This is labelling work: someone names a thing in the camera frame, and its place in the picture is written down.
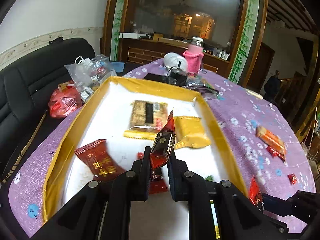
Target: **red candy wrapper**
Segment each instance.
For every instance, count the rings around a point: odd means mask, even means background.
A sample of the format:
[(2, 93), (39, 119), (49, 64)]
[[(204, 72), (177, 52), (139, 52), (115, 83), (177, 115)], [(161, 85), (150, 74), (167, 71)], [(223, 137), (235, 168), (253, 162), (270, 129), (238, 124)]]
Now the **red candy wrapper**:
[(150, 161), (151, 168), (154, 171), (164, 166), (170, 157), (175, 143), (176, 132), (174, 129), (173, 110), (168, 116), (167, 124), (158, 132), (153, 143)]
[(110, 181), (125, 172), (107, 152), (105, 139), (96, 140), (75, 150), (75, 155), (83, 161), (98, 181)]
[[(143, 159), (143, 156), (144, 156), (144, 153), (142, 152), (137, 153), (138, 160)], [(168, 187), (164, 182), (161, 168), (156, 169), (155, 174), (156, 174), (156, 178), (152, 182), (150, 182), (149, 194), (167, 192)]]
[(267, 147), (268, 152), (272, 155), (272, 157), (276, 157), (279, 153), (271, 146)]
[(285, 156), (279, 152), (277, 152), (273, 147), (267, 147), (268, 152), (272, 155), (272, 157), (278, 156), (283, 162), (285, 162)]
[(288, 175), (288, 178), (289, 178), (289, 180), (290, 180), (291, 185), (292, 185), (292, 184), (295, 184), (295, 183), (297, 182), (297, 177), (296, 177), (296, 175), (295, 175), (294, 173), (289, 174), (289, 175)]
[(250, 185), (250, 190), (249, 190), (249, 199), (253, 205), (258, 207), (259, 210), (261, 212), (263, 212), (263, 209), (264, 209), (263, 198), (262, 198), (262, 194), (260, 192), (259, 186), (254, 179), (254, 176), (252, 176), (252, 179), (251, 179), (251, 185)]

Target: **floral tablecloth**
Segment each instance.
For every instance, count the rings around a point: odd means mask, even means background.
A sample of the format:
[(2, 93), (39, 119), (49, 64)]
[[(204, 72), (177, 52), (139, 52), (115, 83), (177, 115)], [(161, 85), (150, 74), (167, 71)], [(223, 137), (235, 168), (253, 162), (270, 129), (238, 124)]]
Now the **floral tablecloth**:
[[(162, 64), (163, 60), (159, 59), (130, 71), (124, 77), (144, 78), (147, 73), (164, 75), (167, 71)], [(219, 99), (208, 99), (207, 102), (228, 140), (247, 188), (249, 189), (254, 175), (262, 192), (282, 199), (289, 198), (297, 190), (315, 192), (311, 168), (304, 152), (278, 109), (213, 72), (201, 75), (220, 91)], [(40, 144), (10, 185), (10, 207), (30, 237), (43, 225), (44, 179), (53, 155), (77, 112), (78, 110), (67, 116)], [(259, 124), (280, 136), (286, 143), (285, 163), (279, 158), (273, 159), (266, 150), (266, 145), (256, 138), (255, 129)], [(291, 185), (287, 177), (291, 173), (295, 173), (298, 178), (295, 185)], [(287, 223), (292, 233), (301, 232), (305, 227), (305, 223), (292, 216), (274, 217)]]

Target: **wooden doorway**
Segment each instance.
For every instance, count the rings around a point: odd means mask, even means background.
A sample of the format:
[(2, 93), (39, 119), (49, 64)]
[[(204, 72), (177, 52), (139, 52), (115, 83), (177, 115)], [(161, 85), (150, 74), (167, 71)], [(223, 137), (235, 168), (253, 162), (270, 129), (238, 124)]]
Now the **wooden doorway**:
[(247, 88), (260, 93), (263, 82), (268, 75), (274, 54), (275, 51), (273, 49), (263, 42), (261, 43), (258, 57), (249, 78)]

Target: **black leather sofa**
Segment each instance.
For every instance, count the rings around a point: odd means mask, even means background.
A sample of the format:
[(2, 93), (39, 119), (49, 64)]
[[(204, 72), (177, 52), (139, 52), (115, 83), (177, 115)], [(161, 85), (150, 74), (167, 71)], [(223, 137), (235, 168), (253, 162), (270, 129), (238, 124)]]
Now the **black leather sofa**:
[[(57, 85), (70, 80), (64, 67), (78, 57), (92, 58), (94, 50), (85, 39), (59, 39), (16, 60), (0, 71), (0, 174), (1, 181), (12, 169), (48, 110)], [(139, 65), (125, 64), (122, 76)], [(15, 219), (8, 201), (8, 189), (28, 157), (62, 122), (46, 115), (35, 138), (10, 178), (0, 189), (0, 239), (29, 239)]]

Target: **yellow snack package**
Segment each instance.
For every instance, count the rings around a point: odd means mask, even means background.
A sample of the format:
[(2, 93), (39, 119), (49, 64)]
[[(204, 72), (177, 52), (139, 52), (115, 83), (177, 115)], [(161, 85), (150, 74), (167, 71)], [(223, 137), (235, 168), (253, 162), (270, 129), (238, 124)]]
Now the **yellow snack package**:
[(175, 116), (174, 125), (177, 139), (177, 143), (174, 145), (175, 149), (203, 148), (211, 144), (210, 139), (205, 135), (200, 117)]
[(136, 100), (132, 103), (130, 128), (123, 136), (135, 139), (155, 140), (157, 133), (167, 123), (167, 103)]

